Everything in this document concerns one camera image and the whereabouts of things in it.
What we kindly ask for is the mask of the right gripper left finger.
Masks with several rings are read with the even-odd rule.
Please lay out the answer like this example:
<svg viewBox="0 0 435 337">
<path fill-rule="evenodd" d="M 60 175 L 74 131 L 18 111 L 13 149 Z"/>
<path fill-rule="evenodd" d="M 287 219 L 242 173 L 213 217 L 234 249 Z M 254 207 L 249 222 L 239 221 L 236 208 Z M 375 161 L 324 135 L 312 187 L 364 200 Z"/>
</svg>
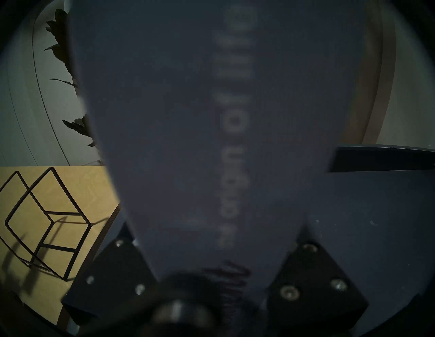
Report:
<svg viewBox="0 0 435 337">
<path fill-rule="evenodd" d="M 133 240 L 117 237 L 75 277 L 61 303 L 71 317 L 102 317 L 155 283 Z"/>
</svg>

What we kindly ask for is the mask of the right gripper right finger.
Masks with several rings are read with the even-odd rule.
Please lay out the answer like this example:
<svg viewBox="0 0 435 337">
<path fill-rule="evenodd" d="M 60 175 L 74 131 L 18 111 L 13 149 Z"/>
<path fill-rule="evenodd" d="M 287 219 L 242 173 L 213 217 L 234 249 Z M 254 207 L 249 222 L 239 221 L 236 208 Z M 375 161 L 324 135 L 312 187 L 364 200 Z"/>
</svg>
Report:
<svg viewBox="0 0 435 337">
<path fill-rule="evenodd" d="M 318 243 L 290 253 L 269 287 L 270 327 L 353 327 L 368 301 Z"/>
</svg>

